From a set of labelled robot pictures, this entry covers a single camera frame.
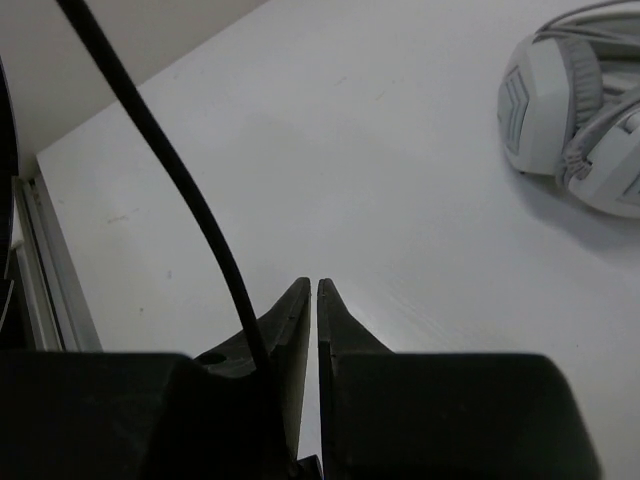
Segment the headphone ear cup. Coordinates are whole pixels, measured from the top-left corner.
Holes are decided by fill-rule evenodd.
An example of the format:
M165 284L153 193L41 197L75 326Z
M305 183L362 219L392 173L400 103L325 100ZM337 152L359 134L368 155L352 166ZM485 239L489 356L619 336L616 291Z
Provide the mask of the headphone ear cup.
M556 39L567 67L572 91L573 115L569 118L567 141L589 122L601 108L604 99L602 70L593 48L579 38Z
M528 37L498 93L503 151L518 171L554 175L567 143L602 106L598 59L584 40Z

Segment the white desk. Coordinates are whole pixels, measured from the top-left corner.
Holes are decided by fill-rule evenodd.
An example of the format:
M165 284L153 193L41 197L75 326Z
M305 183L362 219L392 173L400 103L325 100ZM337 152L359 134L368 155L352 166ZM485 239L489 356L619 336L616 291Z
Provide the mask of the white desk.
M516 42L583 3L271 0L142 91L258 313L296 277L330 276L392 349L547 354L609 478L630 478L640 224L515 174L496 125ZM240 328L195 222L120 106L39 162L105 349L196 354ZM319 451L315 368L302 453Z

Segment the black cable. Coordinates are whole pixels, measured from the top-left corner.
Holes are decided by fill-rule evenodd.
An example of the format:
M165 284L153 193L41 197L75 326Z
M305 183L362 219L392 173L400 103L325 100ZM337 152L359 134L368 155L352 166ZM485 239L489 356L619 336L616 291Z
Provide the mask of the black cable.
M84 0L56 1L127 114L175 183L207 239L238 311L251 356L265 389L266 400L271 404L269 407L274 415L272 418L277 423L273 425L273 428L277 429L273 433L280 437L282 444L286 447L282 411L278 401L275 377L269 362L269 354L258 329L256 315L240 270L216 219L178 153L151 114L149 107L144 103L87 4Z

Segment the black object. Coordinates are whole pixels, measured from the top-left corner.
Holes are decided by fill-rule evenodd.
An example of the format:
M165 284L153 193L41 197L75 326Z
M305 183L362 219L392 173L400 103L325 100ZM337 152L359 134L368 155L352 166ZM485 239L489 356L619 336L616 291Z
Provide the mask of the black object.
M195 360L0 354L0 473L320 480L317 457L290 461L309 306L309 280L299 279L259 320L281 417L260 398L243 333ZM571 391L544 357L395 354L349 314L330 280L318 291L318 355L328 480L600 476Z
M20 297L12 294L13 288L13 280L0 281L0 308L4 302L4 319L0 317L0 351L24 350L29 345L28 335L32 335L29 322L23 321Z
M18 141L9 88L0 59L0 331L11 300L13 282L5 280L13 229L13 179L18 174Z
M341 479L594 479L571 390L547 358L394 354L318 290L322 456Z
M291 470L309 341L310 284L259 320L285 412L280 445L240 333L177 354L0 354L2 478L308 478Z

